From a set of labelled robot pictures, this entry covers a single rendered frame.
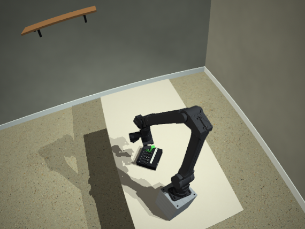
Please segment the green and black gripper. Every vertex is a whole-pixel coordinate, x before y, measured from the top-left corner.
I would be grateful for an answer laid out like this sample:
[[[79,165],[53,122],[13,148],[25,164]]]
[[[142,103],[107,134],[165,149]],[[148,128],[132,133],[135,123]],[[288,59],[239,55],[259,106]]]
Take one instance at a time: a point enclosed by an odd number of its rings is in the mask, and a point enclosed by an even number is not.
[[[152,137],[151,133],[149,135],[147,135],[147,139],[148,139],[148,142],[144,142],[143,147],[144,147],[145,151],[151,152],[155,148],[154,145],[153,146],[147,146],[148,144],[154,144],[153,137]],[[148,149],[150,149],[150,151]]]

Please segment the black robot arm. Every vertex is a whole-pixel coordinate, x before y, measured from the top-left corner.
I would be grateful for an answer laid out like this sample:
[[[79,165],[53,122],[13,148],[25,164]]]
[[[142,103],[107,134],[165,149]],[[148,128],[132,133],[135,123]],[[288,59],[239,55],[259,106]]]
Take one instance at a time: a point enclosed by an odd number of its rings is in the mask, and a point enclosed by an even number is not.
[[[152,125],[184,123],[191,129],[191,136],[184,160],[178,173],[171,177],[173,187],[168,188],[167,190],[173,201],[189,196],[192,193],[189,189],[189,183],[195,178],[194,166],[199,157],[204,141],[213,128],[212,124],[204,114],[203,109],[200,106],[195,105],[190,108],[161,113],[151,113],[146,115],[146,117],[140,114],[135,116],[133,122],[139,129],[141,129],[138,132],[129,133],[129,139],[132,143],[136,142],[140,138],[142,143],[148,142],[147,135],[151,133],[150,127]]]

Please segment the black lighting desk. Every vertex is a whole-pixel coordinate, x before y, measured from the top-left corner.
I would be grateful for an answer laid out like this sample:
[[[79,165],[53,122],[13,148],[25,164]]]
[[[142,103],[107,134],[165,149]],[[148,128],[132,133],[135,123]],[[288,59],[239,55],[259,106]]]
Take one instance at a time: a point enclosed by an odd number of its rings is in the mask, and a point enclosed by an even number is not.
[[[162,156],[162,149],[154,148],[151,152],[147,152],[142,148],[136,164],[151,170],[156,170],[160,157]]]

